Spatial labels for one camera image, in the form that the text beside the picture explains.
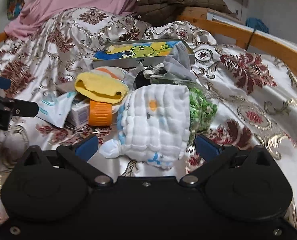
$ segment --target cartoon eye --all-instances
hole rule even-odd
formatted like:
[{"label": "cartoon eye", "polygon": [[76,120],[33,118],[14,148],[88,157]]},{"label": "cartoon eye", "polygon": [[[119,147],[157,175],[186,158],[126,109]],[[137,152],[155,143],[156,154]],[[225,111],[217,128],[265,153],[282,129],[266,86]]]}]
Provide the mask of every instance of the cartoon eye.
[{"label": "cartoon eye", "polygon": [[133,53],[133,50],[125,50],[125,51],[122,51],[122,53],[124,53],[122,55],[122,57],[132,57],[132,56],[136,55],[136,54]]}]

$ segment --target orange lid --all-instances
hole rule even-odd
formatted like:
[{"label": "orange lid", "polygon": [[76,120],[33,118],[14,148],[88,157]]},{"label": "orange lid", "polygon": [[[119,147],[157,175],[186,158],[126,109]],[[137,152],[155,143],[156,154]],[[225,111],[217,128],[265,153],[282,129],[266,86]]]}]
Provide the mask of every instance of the orange lid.
[{"label": "orange lid", "polygon": [[92,126],[109,126],[112,124],[112,105],[90,100],[89,124]]}]

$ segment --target silver bolt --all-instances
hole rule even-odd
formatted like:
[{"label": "silver bolt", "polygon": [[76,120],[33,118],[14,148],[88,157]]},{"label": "silver bolt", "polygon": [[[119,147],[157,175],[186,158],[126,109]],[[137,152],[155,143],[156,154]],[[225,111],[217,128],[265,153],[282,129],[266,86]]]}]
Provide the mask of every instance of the silver bolt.
[{"label": "silver bolt", "polygon": [[183,181],[186,184],[195,184],[195,183],[198,182],[198,177],[192,176],[192,175],[186,175],[186,176],[183,177]]},{"label": "silver bolt", "polygon": [[274,234],[274,236],[280,236],[281,234],[282,234],[282,230],[281,229],[275,229],[274,231],[273,231],[273,234]]},{"label": "silver bolt", "polygon": [[21,230],[18,227],[11,227],[10,232],[11,232],[12,235],[17,236],[17,235],[19,235],[21,233]]},{"label": "silver bolt", "polygon": [[106,176],[106,175],[101,175],[101,176],[97,176],[94,181],[97,184],[101,184],[101,185],[105,185],[105,184],[109,184],[111,182],[111,178]]}]

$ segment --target barcode label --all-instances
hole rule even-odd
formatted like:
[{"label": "barcode label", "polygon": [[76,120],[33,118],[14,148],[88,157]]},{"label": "barcode label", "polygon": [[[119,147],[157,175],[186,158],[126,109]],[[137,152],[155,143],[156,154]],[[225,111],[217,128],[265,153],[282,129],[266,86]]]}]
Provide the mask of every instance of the barcode label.
[{"label": "barcode label", "polygon": [[79,125],[84,124],[87,122],[88,117],[88,110],[87,107],[85,107],[80,113],[79,113]]}]

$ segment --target bedspread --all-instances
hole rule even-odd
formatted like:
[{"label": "bedspread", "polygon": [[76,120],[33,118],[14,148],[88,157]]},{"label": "bedspread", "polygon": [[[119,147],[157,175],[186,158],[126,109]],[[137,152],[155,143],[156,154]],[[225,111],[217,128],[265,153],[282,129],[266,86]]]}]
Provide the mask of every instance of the bedspread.
[{"label": "bedspread", "polygon": [[[63,11],[48,20],[27,41],[8,40],[0,49],[0,75],[11,88],[0,95],[38,101],[55,84],[74,80],[91,68],[92,55],[111,41],[181,38],[194,50],[193,71],[219,104],[206,135],[218,144],[240,149],[264,145],[293,188],[286,219],[297,228],[297,78],[282,61],[250,54],[233,45],[218,45],[207,31],[177,21],[152,27],[96,8]],[[100,144],[116,136],[115,126],[63,129],[35,118],[13,117],[10,129],[0,131],[0,189],[17,158],[30,145],[43,150],[76,143],[96,134]],[[125,156],[105,159],[96,153],[89,163],[116,180],[117,176],[176,176],[178,179],[205,162],[195,151],[164,171]],[[0,223],[7,215],[0,201]]]}]

